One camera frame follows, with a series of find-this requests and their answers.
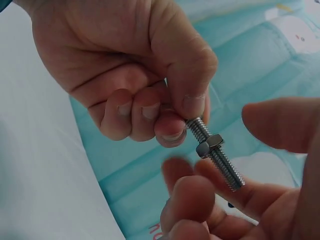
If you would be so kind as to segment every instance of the hex nut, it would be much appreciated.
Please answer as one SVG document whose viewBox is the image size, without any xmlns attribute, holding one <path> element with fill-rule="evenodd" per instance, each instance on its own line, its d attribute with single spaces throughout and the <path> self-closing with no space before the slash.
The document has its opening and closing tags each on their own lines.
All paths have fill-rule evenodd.
<svg viewBox="0 0 320 240">
<path fill-rule="evenodd" d="M 206 143 L 209 145 L 209 148 L 216 148 L 224 142 L 220 134 L 214 134 L 207 138 Z"/>
<path fill-rule="evenodd" d="M 200 158 L 206 159 L 210 152 L 210 146 L 206 141 L 204 141 L 196 147 L 195 151 Z"/>
</svg>

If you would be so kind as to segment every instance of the white surface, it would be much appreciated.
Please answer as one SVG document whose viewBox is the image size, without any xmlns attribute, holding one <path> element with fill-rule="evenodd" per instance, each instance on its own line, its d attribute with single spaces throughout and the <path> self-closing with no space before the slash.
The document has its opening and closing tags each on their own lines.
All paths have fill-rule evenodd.
<svg viewBox="0 0 320 240">
<path fill-rule="evenodd" d="M 29 17 L 0 14 L 0 239 L 122 240 Z"/>
</svg>

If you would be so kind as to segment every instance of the skin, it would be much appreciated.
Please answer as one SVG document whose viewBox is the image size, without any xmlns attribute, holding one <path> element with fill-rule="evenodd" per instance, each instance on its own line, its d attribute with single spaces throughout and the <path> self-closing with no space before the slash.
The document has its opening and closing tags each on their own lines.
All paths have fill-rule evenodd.
<svg viewBox="0 0 320 240">
<path fill-rule="evenodd" d="M 307 153 L 301 188 L 245 179 L 229 191 L 209 160 L 194 167 L 183 158 L 162 167 L 170 199 L 161 214 L 161 240 L 318 240 L 320 239 L 320 98 L 280 98 L 249 104 L 242 119 L 263 143 Z M 227 215 L 215 205 L 219 194 L 258 225 Z"/>
<path fill-rule="evenodd" d="M 108 138 L 176 147 L 184 119 L 208 121 L 217 58 L 173 0 L 15 2 L 47 70 Z"/>
</svg>

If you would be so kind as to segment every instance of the bolt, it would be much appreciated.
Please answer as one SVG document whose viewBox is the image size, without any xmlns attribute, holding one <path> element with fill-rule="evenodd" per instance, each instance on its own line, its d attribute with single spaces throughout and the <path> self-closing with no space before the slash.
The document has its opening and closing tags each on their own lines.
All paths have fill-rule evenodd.
<svg viewBox="0 0 320 240">
<path fill-rule="evenodd" d="M 216 168 L 221 172 L 232 192 L 245 185 L 242 176 L 225 155 L 221 144 L 224 142 L 219 134 L 212 135 L 200 117 L 187 120 L 186 126 L 199 142 L 196 152 L 199 157 L 210 157 Z"/>
</svg>

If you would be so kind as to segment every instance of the finger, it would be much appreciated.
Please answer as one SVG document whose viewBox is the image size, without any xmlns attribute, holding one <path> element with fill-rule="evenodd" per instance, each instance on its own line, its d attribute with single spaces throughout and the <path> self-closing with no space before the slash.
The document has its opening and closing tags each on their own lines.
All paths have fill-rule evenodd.
<svg viewBox="0 0 320 240">
<path fill-rule="evenodd" d="M 243 218 L 226 214 L 217 204 L 206 223 L 209 232 L 223 240 L 240 239 L 255 227 Z"/>
<path fill-rule="evenodd" d="M 186 138 L 185 121 L 173 111 L 162 111 L 155 122 L 157 141 L 165 148 L 179 146 Z"/>
<path fill-rule="evenodd" d="M 119 89 L 136 94 L 160 79 L 136 63 L 118 65 L 70 90 L 70 94 L 86 108 L 106 102 Z"/>
<path fill-rule="evenodd" d="M 173 0 L 154 1 L 149 37 L 151 50 L 167 67 L 174 109 L 185 119 L 199 117 L 217 69 L 217 57 Z"/>
<path fill-rule="evenodd" d="M 205 97 L 204 112 L 203 112 L 203 115 L 202 115 L 202 121 L 203 121 L 204 124 L 206 124 L 206 125 L 209 123 L 210 110 L 211 110 L 210 95 L 209 95 L 209 91 L 207 91 L 206 97 Z"/>
<path fill-rule="evenodd" d="M 195 172 L 209 179 L 217 194 L 257 221 L 272 203 L 291 189 L 274 184 L 257 183 L 245 178 L 245 185 L 236 192 L 232 192 L 220 172 L 209 160 L 197 162 Z"/>
<path fill-rule="evenodd" d="M 106 102 L 90 107 L 88 111 L 105 136 L 119 141 L 131 132 L 131 108 L 131 93 L 127 89 L 119 89 Z"/>
<path fill-rule="evenodd" d="M 171 195 L 178 179 L 194 175 L 194 170 L 190 163 L 182 157 L 171 157 L 162 164 L 162 174 L 169 195 Z"/>
<path fill-rule="evenodd" d="M 160 99 L 153 87 L 140 90 L 133 99 L 130 137 L 143 142 L 155 136 L 155 122 L 160 112 Z"/>
<path fill-rule="evenodd" d="M 308 156 L 305 160 L 302 187 L 296 207 L 294 234 L 298 239 L 320 239 L 320 125 L 311 141 Z"/>
<path fill-rule="evenodd" d="M 203 223 L 215 203 L 214 187 L 202 176 L 180 178 L 160 216 L 161 229 L 168 233 L 180 220 Z"/>
<path fill-rule="evenodd" d="M 248 104 L 242 118 L 247 129 L 265 144 L 306 153 L 320 122 L 320 98 L 287 97 Z"/>
<path fill-rule="evenodd" d="M 210 236 L 204 225 L 199 222 L 181 220 L 160 240 L 218 240 L 218 238 Z"/>
</svg>

